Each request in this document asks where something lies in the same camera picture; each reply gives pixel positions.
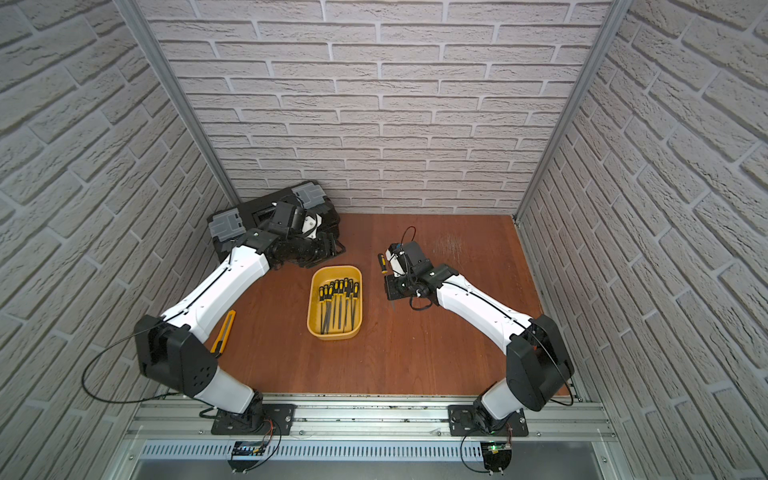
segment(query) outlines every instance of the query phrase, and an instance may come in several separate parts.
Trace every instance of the yellow box cutter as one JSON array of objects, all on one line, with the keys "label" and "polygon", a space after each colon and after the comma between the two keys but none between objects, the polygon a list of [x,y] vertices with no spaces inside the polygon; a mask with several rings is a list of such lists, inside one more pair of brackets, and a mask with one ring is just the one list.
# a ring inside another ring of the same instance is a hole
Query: yellow box cutter
[{"label": "yellow box cutter", "polygon": [[224,353],[224,347],[227,346],[227,340],[230,338],[233,323],[235,323],[235,311],[230,310],[227,317],[224,319],[224,324],[221,326],[221,331],[219,332],[219,336],[216,337],[214,346],[210,348],[210,352],[217,358]]}]

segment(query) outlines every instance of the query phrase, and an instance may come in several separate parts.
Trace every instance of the yellow and black screwdriver handle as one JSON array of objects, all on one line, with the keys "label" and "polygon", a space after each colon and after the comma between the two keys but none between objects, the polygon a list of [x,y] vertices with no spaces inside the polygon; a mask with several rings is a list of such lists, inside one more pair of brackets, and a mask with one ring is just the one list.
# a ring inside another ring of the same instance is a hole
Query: yellow and black screwdriver handle
[{"label": "yellow and black screwdriver handle", "polygon": [[343,293],[343,290],[342,290],[343,285],[344,283],[341,279],[336,279],[333,281],[333,302],[336,305],[336,309],[333,312],[333,317],[331,317],[331,326],[334,325],[334,322],[336,322],[337,318],[339,319],[341,318],[341,307],[342,307],[341,296]]},{"label": "yellow and black screwdriver handle", "polygon": [[382,275],[389,273],[389,270],[386,268],[386,258],[384,257],[384,253],[379,254],[379,266],[382,267]]},{"label": "yellow and black screwdriver handle", "polygon": [[355,315],[357,313],[357,302],[360,298],[360,282],[355,282],[352,287],[352,330],[355,329]]},{"label": "yellow and black screwdriver handle", "polygon": [[352,296],[352,288],[355,284],[355,280],[352,280],[351,278],[345,278],[344,279],[344,326],[342,327],[343,330],[346,330],[346,324],[347,319],[349,318],[350,314],[350,305],[349,305],[349,299]]},{"label": "yellow and black screwdriver handle", "polygon": [[319,288],[317,304],[320,305],[320,334],[323,334],[323,320],[326,318],[325,306],[326,306],[326,286],[321,285]]}]

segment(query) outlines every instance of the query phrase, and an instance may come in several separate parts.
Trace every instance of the screwdriver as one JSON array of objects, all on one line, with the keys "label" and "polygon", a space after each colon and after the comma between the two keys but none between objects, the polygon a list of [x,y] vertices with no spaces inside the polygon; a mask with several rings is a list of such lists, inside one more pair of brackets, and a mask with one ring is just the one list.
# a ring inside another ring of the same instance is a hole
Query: screwdriver
[{"label": "screwdriver", "polygon": [[330,330],[331,323],[331,304],[333,302],[333,282],[326,285],[326,317],[323,319],[323,325],[326,328],[326,335]]},{"label": "screwdriver", "polygon": [[349,278],[345,278],[340,280],[339,285],[339,329],[344,332],[344,329],[341,327],[341,319],[344,317],[344,321],[346,321],[346,309],[343,309],[344,305],[344,295],[349,288]]},{"label": "screwdriver", "polygon": [[334,299],[334,302],[336,303],[337,307],[336,307],[336,311],[334,313],[335,316],[334,316],[334,318],[331,321],[332,322],[333,321],[337,321],[337,323],[339,324],[339,329],[341,329],[341,306],[342,306],[341,294],[342,294],[342,287],[343,287],[343,283],[342,283],[342,280],[340,278],[333,281],[333,293],[336,296],[335,299]]},{"label": "screwdriver", "polygon": [[326,318],[325,315],[325,309],[323,308],[325,306],[325,299],[326,299],[326,287],[324,285],[320,286],[319,293],[318,293],[318,304],[320,305],[320,335],[323,335],[323,320]]},{"label": "screwdriver", "polygon": [[386,258],[384,258],[384,253],[379,254],[379,266],[382,267],[382,275],[389,273],[386,269]]},{"label": "screwdriver", "polygon": [[355,282],[352,288],[352,330],[355,329],[355,313],[357,311],[357,299],[360,297],[360,282]]},{"label": "screwdriver", "polygon": [[349,297],[352,295],[353,280],[351,278],[344,279],[344,328],[342,332],[346,331],[346,319],[349,316]]}]

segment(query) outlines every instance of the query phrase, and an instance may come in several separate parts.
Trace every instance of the metal vent grille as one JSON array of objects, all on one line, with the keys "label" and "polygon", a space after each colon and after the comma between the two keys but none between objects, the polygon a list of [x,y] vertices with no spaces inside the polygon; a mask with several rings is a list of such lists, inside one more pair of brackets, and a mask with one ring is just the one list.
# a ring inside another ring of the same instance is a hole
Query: metal vent grille
[{"label": "metal vent grille", "polygon": [[[223,459],[231,456],[234,440],[147,440],[141,459]],[[265,452],[270,455],[275,445]],[[323,441],[284,439],[271,460],[312,460],[346,462],[460,462],[459,441],[426,442]],[[466,441],[464,460],[482,462],[480,442]],[[233,460],[253,460],[236,456]]]},{"label": "metal vent grille", "polygon": [[148,440],[141,459],[228,460],[234,445],[234,440]]}]

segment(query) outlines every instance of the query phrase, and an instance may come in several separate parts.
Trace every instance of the aluminum frame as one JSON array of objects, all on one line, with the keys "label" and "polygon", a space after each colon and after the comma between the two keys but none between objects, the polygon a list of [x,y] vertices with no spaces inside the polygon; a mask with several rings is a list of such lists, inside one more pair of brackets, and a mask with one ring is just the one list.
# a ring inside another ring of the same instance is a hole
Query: aluminum frame
[{"label": "aluminum frame", "polygon": [[587,95],[589,87],[592,85],[595,75],[598,74],[598,69],[603,62],[608,49],[611,47],[611,43],[618,32],[621,22],[624,20],[624,16],[629,11],[633,0],[614,0],[608,12],[605,15],[605,21],[598,31],[598,36],[592,44],[592,48],[589,51],[587,59],[584,61],[584,65],[581,67],[576,84],[574,84],[571,94],[565,102],[565,107],[560,113],[557,124],[554,126],[552,136],[549,138],[549,143],[541,156],[541,160],[536,165],[536,169],[531,176],[531,181],[528,183],[528,187],[525,189],[520,205],[518,206],[513,218],[515,222],[519,222],[522,218],[528,205],[533,200],[533,196],[538,189],[538,185],[541,183],[541,179],[544,173],[547,171],[547,167],[554,158],[554,153],[558,148],[565,132],[571,125],[571,122],[576,118],[578,109],[581,106],[581,102]]},{"label": "aluminum frame", "polygon": [[131,30],[131,33],[134,34],[139,47],[147,56],[149,65],[154,69],[157,79],[165,88],[166,93],[168,93],[171,103],[176,107],[179,118],[184,122],[197,147],[200,148],[205,163],[208,164],[211,173],[214,174],[216,182],[221,186],[221,190],[224,192],[230,205],[241,203],[242,200],[240,195],[237,194],[237,189],[235,189],[232,180],[227,175],[227,171],[221,164],[218,155],[216,155],[216,150],[205,133],[203,124],[197,118],[197,114],[194,112],[187,94],[184,93],[178,77],[175,75],[170,62],[160,47],[160,42],[157,41],[154,33],[152,33],[149,22],[141,12],[136,0],[114,0],[114,3],[118,6],[125,24]]},{"label": "aluminum frame", "polygon": [[[568,349],[568,353],[572,354],[576,352],[575,349],[569,348],[568,341],[565,338],[564,332],[565,329],[571,328],[570,325],[567,323],[564,323],[559,317],[557,312],[554,309],[554,304],[552,302],[552,298],[549,295],[549,291],[545,289],[544,285],[541,285],[541,280],[544,278],[541,275],[541,271],[536,264],[536,262],[532,262],[531,259],[534,259],[533,253],[530,250],[530,247],[528,246],[528,242],[523,241],[523,236],[520,234],[521,231],[525,231],[525,224],[520,223],[517,226],[518,230],[518,237],[520,240],[520,245],[523,247],[523,254],[525,255],[525,261],[528,264],[528,270],[531,272],[531,278],[533,279],[533,284],[536,289],[536,292],[538,293],[538,298],[541,301],[541,306],[544,308],[544,313],[549,316],[551,319],[554,320],[555,323],[558,324],[558,328],[560,329],[560,332],[563,334],[563,343],[565,343],[565,348]],[[583,363],[583,359],[576,359],[571,355],[571,361],[574,363],[575,371],[573,375],[571,375],[570,381],[573,385],[573,390],[575,390],[574,397],[579,402],[598,402],[600,399],[592,399],[589,396],[589,392],[584,387],[584,382],[581,380],[580,375],[580,368],[581,364]]]},{"label": "aluminum frame", "polygon": [[[291,435],[284,438],[299,442],[456,442],[458,437],[450,435],[447,407],[455,404],[471,405],[474,400],[474,396],[264,396],[267,404],[296,405]],[[211,435],[213,420],[198,416],[204,407],[200,402],[186,398],[142,403],[103,478],[130,478],[141,457],[144,443],[150,439],[210,441],[260,438],[260,435]],[[616,434],[600,403],[576,402],[571,407],[549,403],[540,412],[526,410],[525,419],[529,436],[515,438],[513,442],[592,442],[593,445],[609,445],[605,446],[606,452],[616,455],[615,446],[610,446],[618,445]],[[470,442],[486,440],[498,440],[498,437],[468,437]],[[607,453],[600,450],[596,455],[603,458]]]}]

